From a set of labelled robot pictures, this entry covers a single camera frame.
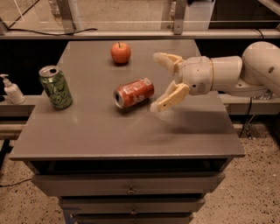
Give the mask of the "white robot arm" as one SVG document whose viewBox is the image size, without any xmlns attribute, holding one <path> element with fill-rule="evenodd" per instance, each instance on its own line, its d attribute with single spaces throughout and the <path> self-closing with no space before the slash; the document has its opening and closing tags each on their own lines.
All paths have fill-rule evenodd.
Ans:
<svg viewBox="0 0 280 224">
<path fill-rule="evenodd" d="M 153 59 L 178 79 L 150 105 L 152 112 L 167 110 L 187 95 L 206 95 L 211 91 L 242 97 L 257 97 L 271 91 L 280 96 L 280 48 L 269 42 L 249 45 L 241 57 L 183 59 L 156 52 Z"/>
</svg>

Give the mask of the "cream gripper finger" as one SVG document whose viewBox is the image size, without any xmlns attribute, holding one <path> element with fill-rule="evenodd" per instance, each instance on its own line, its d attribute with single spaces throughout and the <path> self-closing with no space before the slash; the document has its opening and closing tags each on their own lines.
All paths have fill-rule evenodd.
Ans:
<svg viewBox="0 0 280 224">
<path fill-rule="evenodd" d="M 187 95 L 189 95 L 190 88 L 185 83 L 177 84 L 172 81 L 168 88 L 159 98 L 157 98 L 151 105 L 151 112 L 162 112 L 179 103 L 181 103 Z"/>
<path fill-rule="evenodd" d="M 181 56 L 164 52 L 155 52 L 153 54 L 153 59 L 160 66 L 166 68 L 172 75 L 178 71 L 179 64 L 183 61 Z"/>
</svg>

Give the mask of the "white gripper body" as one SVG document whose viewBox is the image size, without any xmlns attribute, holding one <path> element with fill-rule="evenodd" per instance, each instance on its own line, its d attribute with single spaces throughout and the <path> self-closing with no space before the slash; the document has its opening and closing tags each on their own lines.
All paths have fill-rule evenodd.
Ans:
<svg viewBox="0 0 280 224">
<path fill-rule="evenodd" d="M 214 83 L 214 66 L 205 56 L 191 57 L 178 65 L 178 80 L 190 88 L 190 95 L 206 95 Z"/>
</svg>

